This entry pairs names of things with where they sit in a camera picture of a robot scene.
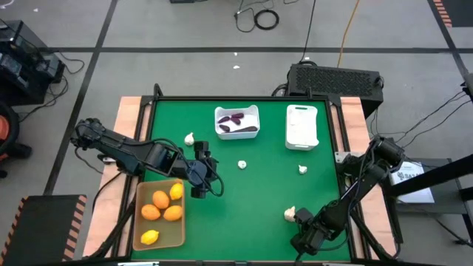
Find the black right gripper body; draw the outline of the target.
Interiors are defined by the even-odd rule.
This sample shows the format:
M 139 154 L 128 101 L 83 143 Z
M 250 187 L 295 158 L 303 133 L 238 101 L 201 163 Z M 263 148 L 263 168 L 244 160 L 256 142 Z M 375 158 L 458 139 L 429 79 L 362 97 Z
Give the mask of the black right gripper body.
M 305 246 L 321 246 L 327 235 L 327 226 L 318 218 L 302 223 L 302 242 Z

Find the orange citrus fruit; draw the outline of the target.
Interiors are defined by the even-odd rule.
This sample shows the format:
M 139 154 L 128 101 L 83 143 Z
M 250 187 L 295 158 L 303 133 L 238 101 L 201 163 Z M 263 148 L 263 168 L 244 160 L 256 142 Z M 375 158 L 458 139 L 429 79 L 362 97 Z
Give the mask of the orange citrus fruit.
M 155 205 L 147 204 L 144 205 L 141 210 L 141 216 L 146 220 L 156 220 L 159 219 L 161 216 L 160 209 L 157 208 Z
M 164 191 L 155 191 L 152 194 L 152 202 L 160 210 L 165 210 L 170 205 L 169 196 Z
M 180 205 L 173 205 L 168 207 L 163 215 L 163 218 L 169 222 L 177 221 L 183 216 L 183 208 Z

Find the black metal beam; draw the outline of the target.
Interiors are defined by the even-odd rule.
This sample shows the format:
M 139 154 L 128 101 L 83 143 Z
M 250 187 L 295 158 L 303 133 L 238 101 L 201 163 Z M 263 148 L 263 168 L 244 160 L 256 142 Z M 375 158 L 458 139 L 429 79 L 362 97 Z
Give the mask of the black metal beam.
M 403 181 L 397 185 L 392 185 L 387 190 L 389 196 L 400 196 L 410 194 L 434 185 L 440 185 L 447 181 L 473 174 L 473 154 L 456 160 L 447 165 L 434 168 L 431 171 Z

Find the black table frame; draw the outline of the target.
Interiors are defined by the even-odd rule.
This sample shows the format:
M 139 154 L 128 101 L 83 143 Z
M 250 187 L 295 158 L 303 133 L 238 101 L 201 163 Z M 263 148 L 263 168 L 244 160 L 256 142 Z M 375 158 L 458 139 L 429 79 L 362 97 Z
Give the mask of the black table frame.
M 309 151 L 285 147 L 285 116 L 291 104 L 314 106 L 319 144 Z M 215 132 L 214 110 L 259 109 L 260 130 L 252 139 L 221 140 Z M 296 250 L 290 239 L 295 224 L 284 219 L 292 206 L 317 212 L 339 197 L 334 151 L 336 141 L 327 101 L 321 98 L 198 97 L 157 102 L 152 138 L 164 137 L 177 145 L 193 132 L 208 141 L 219 163 L 225 192 L 208 193 L 205 199 L 185 196 L 185 241 L 175 248 L 133 250 L 136 261 L 293 261 Z M 237 165 L 247 163 L 245 169 Z M 307 173 L 299 173 L 299 165 Z

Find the tan translucent plastic basket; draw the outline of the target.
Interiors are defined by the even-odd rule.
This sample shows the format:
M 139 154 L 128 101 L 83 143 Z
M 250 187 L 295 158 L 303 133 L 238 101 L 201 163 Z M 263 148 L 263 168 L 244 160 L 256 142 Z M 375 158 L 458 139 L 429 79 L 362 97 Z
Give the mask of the tan translucent plastic basket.
M 178 179 L 144 182 L 137 186 L 136 192 L 136 210 L 135 221 L 133 228 L 133 243 L 132 247 L 136 251 L 157 250 L 163 248 L 175 248 L 181 246 L 185 241 L 185 193 L 183 197 L 178 200 L 171 200 L 169 191 L 173 184 L 182 183 Z M 165 210 L 160 210 L 161 216 L 159 219 L 150 221 L 141 216 L 141 208 L 144 205 L 152 204 L 152 194 L 155 191 L 164 191 L 169 196 L 170 206 L 180 205 L 183 208 L 183 216 L 181 219 L 169 222 L 163 218 Z M 140 243 L 140 237 L 143 233 L 149 230 L 159 231 L 159 238 L 153 245 L 143 245 Z

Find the black equipment rack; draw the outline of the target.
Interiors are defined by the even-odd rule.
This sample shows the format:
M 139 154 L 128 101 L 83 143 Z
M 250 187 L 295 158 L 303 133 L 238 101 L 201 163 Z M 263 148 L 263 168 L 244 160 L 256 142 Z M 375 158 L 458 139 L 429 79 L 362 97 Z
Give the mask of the black equipment rack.
M 0 19 L 0 100 L 9 106 L 44 102 L 64 62 L 22 21 Z

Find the orange and black vacuum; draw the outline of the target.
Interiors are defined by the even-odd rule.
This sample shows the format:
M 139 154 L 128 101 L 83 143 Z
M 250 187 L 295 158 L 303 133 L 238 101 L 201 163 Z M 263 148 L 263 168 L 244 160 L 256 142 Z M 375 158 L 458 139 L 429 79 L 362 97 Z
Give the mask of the orange and black vacuum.
M 9 158 L 27 159 L 32 154 L 30 146 L 17 142 L 19 132 L 17 113 L 0 100 L 0 163 Z

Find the light wooden table panel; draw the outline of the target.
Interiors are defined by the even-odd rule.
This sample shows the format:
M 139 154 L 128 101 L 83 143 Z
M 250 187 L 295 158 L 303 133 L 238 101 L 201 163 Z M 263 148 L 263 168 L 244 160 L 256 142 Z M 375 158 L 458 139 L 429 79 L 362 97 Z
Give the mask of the light wooden table panel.
M 338 149 L 364 153 L 369 145 L 370 137 L 361 100 L 351 97 L 342 98 L 340 106 L 331 106 L 331 112 Z M 383 191 L 379 185 L 375 185 L 362 199 L 361 210 L 364 223 L 370 232 L 388 254 L 394 255 L 396 244 Z
M 146 138 L 151 106 L 141 97 L 122 97 L 112 129 L 127 137 L 138 140 Z M 91 198 L 95 205 L 86 236 L 82 257 L 93 254 L 106 240 L 107 236 L 124 213 L 135 196 L 137 177 L 119 174 L 114 163 L 100 164 L 103 172 L 100 187 L 103 190 L 98 197 Z

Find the white cutting board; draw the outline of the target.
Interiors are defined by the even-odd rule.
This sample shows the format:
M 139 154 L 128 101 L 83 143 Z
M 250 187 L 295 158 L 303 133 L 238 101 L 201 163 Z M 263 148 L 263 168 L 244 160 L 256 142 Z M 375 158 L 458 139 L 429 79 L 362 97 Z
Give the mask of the white cutting board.
M 319 144 L 317 137 L 318 109 L 314 106 L 289 105 L 286 111 L 285 147 L 309 151 Z

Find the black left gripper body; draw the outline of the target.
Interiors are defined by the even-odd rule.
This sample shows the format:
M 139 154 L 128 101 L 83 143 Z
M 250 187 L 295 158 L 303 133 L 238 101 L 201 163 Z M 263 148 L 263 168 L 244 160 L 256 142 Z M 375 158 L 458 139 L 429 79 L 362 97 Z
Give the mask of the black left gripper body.
M 217 173 L 219 161 L 213 157 L 203 158 L 201 160 L 183 160 L 186 166 L 186 180 L 193 187 L 204 188 L 207 193 L 214 196 L 221 196 L 222 192 L 216 192 L 211 184 L 213 181 L 222 182 L 222 178 Z

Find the white plastic handled basket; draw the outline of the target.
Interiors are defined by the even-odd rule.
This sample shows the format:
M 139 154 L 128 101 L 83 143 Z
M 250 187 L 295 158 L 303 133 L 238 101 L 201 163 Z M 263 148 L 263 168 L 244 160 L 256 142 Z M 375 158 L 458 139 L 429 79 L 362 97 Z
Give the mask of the white plastic handled basket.
M 218 120 L 222 117 L 229 116 L 231 118 L 232 114 L 243 113 L 244 118 L 240 118 L 241 123 L 236 125 L 233 121 L 229 120 L 224 123 L 218 123 Z M 256 105 L 250 105 L 246 108 L 239 109 L 224 109 L 221 106 L 218 106 L 214 110 L 214 124 L 215 132 L 221 140 L 241 140 L 241 139 L 252 139 L 258 135 L 260 130 L 260 121 L 259 121 L 259 109 Z M 225 125 L 230 128 L 229 132 L 224 132 L 219 125 Z M 240 132 L 240 133 L 231 133 L 234 130 L 245 128 L 248 126 L 255 126 L 259 130 L 257 132 Z

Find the black computer case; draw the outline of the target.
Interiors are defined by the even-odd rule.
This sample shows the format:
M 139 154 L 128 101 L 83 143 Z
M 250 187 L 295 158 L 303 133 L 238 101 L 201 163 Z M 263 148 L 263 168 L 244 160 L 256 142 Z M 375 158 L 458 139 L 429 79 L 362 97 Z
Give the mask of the black computer case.
M 339 105 L 342 98 L 357 97 L 365 117 L 384 101 L 384 79 L 379 72 L 315 64 L 294 64 L 287 74 L 289 96 L 326 96 Z

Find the yellow lemon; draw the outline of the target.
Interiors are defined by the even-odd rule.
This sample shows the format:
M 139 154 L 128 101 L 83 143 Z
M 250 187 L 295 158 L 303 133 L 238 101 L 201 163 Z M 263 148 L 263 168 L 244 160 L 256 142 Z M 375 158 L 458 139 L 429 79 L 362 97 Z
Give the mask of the yellow lemon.
M 183 197 L 184 187 L 182 183 L 175 183 L 169 191 L 171 200 L 180 200 Z
M 159 231 L 149 230 L 143 233 L 140 237 L 140 243 L 143 245 L 153 245 L 159 238 Z

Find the black hazard striped mat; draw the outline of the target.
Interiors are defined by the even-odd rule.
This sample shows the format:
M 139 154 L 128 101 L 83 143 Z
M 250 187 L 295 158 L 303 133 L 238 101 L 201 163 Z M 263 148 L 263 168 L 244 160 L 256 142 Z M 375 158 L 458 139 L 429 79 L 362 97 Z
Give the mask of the black hazard striped mat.
M 433 0 L 446 27 L 473 27 L 473 0 Z
M 72 261 L 86 201 L 82 194 L 22 198 L 0 252 L 0 266 Z

